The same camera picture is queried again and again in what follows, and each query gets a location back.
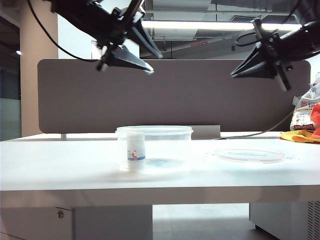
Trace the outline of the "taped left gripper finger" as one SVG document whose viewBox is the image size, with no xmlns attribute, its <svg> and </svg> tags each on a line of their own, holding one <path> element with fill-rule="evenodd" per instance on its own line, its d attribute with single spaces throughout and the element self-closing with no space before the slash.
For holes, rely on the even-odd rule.
<svg viewBox="0 0 320 240">
<path fill-rule="evenodd" d="M 102 66 L 104 65 L 143 70 L 148 74 L 154 73 L 152 66 L 131 53 L 126 46 L 109 46 L 102 56 Z"/>
</svg>

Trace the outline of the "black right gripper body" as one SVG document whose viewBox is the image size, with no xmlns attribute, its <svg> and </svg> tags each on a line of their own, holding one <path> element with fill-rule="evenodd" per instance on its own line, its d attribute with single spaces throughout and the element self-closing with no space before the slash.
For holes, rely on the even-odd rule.
<svg viewBox="0 0 320 240">
<path fill-rule="evenodd" d="M 266 67 L 274 72 L 273 79 L 278 81 L 282 90 L 291 90 L 291 84 L 285 73 L 285 67 L 290 67 L 290 65 L 280 57 L 280 53 L 277 50 L 277 43 L 280 41 L 278 32 L 264 29 L 262 21 L 258 18 L 254 19 L 252 24 L 258 40 L 257 44 L 262 44 Z"/>
</svg>

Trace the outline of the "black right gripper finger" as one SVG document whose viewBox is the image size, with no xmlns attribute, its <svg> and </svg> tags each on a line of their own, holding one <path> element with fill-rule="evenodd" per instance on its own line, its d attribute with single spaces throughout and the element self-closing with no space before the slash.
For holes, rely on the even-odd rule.
<svg viewBox="0 0 320 240">
<path fill-rule="evenodd" d="M 255 47 L 250 52 L 248 57 L 240 65 L 238 65 L 236 68 L 238 68 L 239 66 L 243 66 L 243 65 L 254 66 L 254 65 L 257 65 L 262 62 L 266 63 L 265 59 L 264 59 L 264 55 L 263 55 L 263 46 L 261 43 L 256 43 Z"/>
</svg>

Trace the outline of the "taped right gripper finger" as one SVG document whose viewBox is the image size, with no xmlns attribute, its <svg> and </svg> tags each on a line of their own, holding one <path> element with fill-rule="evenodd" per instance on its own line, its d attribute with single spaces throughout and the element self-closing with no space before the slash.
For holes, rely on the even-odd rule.
<svg viewBox="0 0 320 240">
<path fill-rule="evenodd" d="M 241 65 L 237 67 L 232 73 L 233 78 L 274 78 L 274 72 L 267 68 L 264 62 L 257 65 Z"/>
</svg>

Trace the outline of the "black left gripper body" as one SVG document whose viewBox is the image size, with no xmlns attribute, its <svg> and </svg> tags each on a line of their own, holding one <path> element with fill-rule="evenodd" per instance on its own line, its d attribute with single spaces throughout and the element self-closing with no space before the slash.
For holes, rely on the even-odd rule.
<svg viewBox="0 0 320 240">
<path fill-rule="evenodd" d="M 110 26 L 110 30 L 108 31 L 109 37 L 105 43 L 98 41 L 98 48 L 102 49 L 105 46 L 107 50 L 109 46 L 124 46 L 124 41 L 129 39 L 129 30 L 135 24 L 142 24 L 144 11 L 141 10 L 141 6 L 141 0 L 132 0 L 127 8 L 119 9 L 115 7 L 112 12 L 108 13 L 110 17 L 108 21 Z M 96 66 L 98 71 L 108 67 L 107 65 L 103 66 L 103 55 Z"/>
</svg>

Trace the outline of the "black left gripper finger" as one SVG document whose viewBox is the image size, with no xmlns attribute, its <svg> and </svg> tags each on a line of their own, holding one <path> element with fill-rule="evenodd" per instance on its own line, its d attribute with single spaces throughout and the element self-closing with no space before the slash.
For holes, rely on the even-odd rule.
<svg viewBox="0 0 320 240">
<path fill-rule="evenodd" d="M 162 53 L 151 39 L 148 31 L 141 23 L 136 23 L 128 30 L 128 38 L 142 47 L 144 50 L 156 56 L 158 59 L 163 57 Z"/>
</svg>

